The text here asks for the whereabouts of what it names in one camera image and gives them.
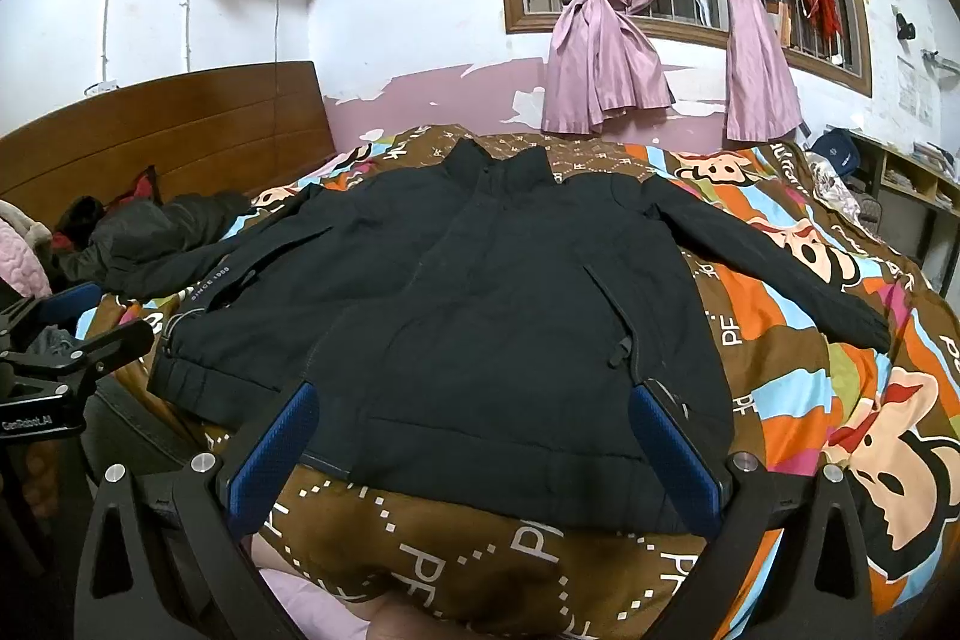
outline black jacket on bed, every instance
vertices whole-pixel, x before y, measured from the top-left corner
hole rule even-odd
[[[238,427],[306,378],[320,426],[304,462],[325,473],[565,527],[674,533],[628,423],[632,380],[679,394],[714,458],[733,438],[678,243],[765,280],[833,340],[889,347],[867,304],[661,177],[560,185],[542,148],[494,161],[461,140],[439,165],[301,191],[278,220],[156,266],[157,292],[172,292],[232,251],[171,320],[150,391]],[[611,360],[624,343],[631,355]]]
[[[236,191],[184,194],[162,206],[133,199],[98,220],[82,250],[56,256],[56,269],[69,285],[97,283],[110,293],[149,299],[141,280],[150,262],[217,242],[250,210],[250,199]]]

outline jacket collar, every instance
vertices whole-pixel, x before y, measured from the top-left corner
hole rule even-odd
[[[546,151],[539,145],[521,150],[512,158],[497,160],[472,139],[461,139],[440,164],[465,188],[492,194],[526,193],[556,185]]]

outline wooden headboard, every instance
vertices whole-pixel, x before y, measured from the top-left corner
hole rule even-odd
[[[53,227],[151,164],[160,194],[255,193],[334,152],[313,63],[213,68],[96,95],[0,138],[0,199]]]

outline pink wall paint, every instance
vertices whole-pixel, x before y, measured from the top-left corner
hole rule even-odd
[[[523,58],[469,69],[469,64],[464,64],[395,77],[373,100],[327,100],[326,112],[337,149],[355,148],[361,136],[376,128],[386,136],[431,124],[460,124],[475,134],[534,130],[510,119],[517,115],[517,91],[529,94],[544,85],[546,64],[541,59]],[[713,152],[724,145],[723,109],[723,102],[717,102],[717,112],[703,118],[679,115],[669,108],[633,112],[607,121],[603,138],[671,150]]]

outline window frame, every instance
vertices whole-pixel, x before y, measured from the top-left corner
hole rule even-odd
[[[806,71],[815,76],[840,83],[851,88],[851,90],[866,95],[866,97],[871,97],[872,65],[866,9],[863,0],[845,1],[848,16],[852,19],[844,20],[844,24],[850,28],[851,46],[856,50],[856,57],[854,57],[853,62],[859,66],[858,74],[790,47],[784,47],[784,56],[792,68],[798,68],[800,71]],[[527,12],[523,0],[503,0],[503,7],[507,33],[550,32],[560,17],[556,12]],[[717,7],[720,17],[719,23],[727,28],[727,0],[717,0]],[[727,30],[646,16],[631,17],[631,20],[647,36],[655,39],[704,44],[707,47],[718,47],[719,49],[727,48]]]

